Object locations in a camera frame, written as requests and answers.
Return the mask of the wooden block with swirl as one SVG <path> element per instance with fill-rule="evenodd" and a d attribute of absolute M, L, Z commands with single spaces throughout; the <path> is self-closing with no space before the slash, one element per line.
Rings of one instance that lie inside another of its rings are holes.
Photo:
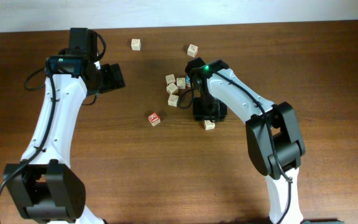
<path fill-rule="evenodd" d="M 204 129 L 206 130 L 206 131 L 208 131 L 208 130 L 212 130 L 212 129 L 214 129 L 215 128 L 215 123 L 214 122 L 212 122 L 212 121 L 210 121 L 210 120 L 204 120 Z"/>

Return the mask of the wooden block cluster bottom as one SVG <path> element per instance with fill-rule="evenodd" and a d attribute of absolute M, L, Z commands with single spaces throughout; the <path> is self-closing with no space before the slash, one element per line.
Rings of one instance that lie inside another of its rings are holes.
<path fill-rule="evenodd" d="M 168 97 L 168 105 L 169 106 L 173 106 L 173 107 L 177 107 L 178 105 L 178 100 L 179 100 L 179 96 L 177 95 L 170 95 Z"/>

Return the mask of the red letter block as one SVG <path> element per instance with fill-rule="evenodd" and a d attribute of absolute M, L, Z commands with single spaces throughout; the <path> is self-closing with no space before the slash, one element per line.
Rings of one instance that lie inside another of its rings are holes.
<path fill-rule="evenodd" d="M 152 113 L 152 114 L 148 115 L 148 121 L 150 122 L 150 124 L 152 126 L 156 126 L 156 125 L 160 124 L 161 119 L 157 113 Z"/>

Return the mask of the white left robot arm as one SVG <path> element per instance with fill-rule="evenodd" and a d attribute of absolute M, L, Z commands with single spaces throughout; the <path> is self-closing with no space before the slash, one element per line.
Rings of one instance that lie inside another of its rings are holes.
<path fill-rule="evenodd" d="M 125 87 L 118 64 L 100 64 L 103 38 L 70 29 L 69 46 L 45 61 L 45 95 L 35 132 L 18 164 L 7 164 L 7 188 L 20 214 L 37 223 L 105 223 L 86 206 L 84 183 L 70 169 L 78 112 L 87 96 Z"/>

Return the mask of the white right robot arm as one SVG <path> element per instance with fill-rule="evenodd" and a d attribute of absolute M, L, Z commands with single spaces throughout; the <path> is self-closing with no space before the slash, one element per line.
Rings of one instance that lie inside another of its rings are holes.
<path fill-rule="evenodd" d="M 295 110 L 276 104 L 251 90 L 222 60 L 188 62 L 189 106 L 197 121 L 224 121 L 231 110 L 246 126 L 247 149 L 255 169 L 265 177 L 272 223 L 302 223 L 297 180 L 305 144 Z"/>

